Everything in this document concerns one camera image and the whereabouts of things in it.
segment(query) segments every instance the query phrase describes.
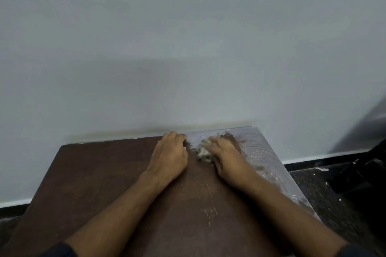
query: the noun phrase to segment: painted wall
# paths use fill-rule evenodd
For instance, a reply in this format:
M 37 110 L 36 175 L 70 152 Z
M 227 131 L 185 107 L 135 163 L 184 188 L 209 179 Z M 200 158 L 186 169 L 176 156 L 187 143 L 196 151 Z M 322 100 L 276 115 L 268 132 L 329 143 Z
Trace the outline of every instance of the painted wall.
M 71 142 L 254 124 L 282 160 L 356 150 L 385 1 L 0 0 L 0 202 Z

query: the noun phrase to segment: brown tabletop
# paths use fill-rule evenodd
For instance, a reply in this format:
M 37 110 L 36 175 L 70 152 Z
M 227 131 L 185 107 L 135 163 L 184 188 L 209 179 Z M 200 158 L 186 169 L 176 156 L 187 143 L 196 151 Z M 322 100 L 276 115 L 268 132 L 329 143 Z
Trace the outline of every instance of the brown tabletop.
M 4 256 L 35 256 L 65 240 L 129 188 L 160 137 L 62 146 Z M 280 256 L 278 237 L 215 167 L 188 167 L 156 199 L 122 256 Z

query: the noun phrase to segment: black object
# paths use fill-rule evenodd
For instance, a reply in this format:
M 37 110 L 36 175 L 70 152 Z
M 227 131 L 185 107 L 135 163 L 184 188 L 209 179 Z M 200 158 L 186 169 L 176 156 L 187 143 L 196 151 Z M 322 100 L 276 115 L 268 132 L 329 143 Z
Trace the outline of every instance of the black object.
M 336 193 L 354 189 L 363 182 L 372 186 L 386 186 L 386 139 L 360 156 L 345 170 L 329 181 Z

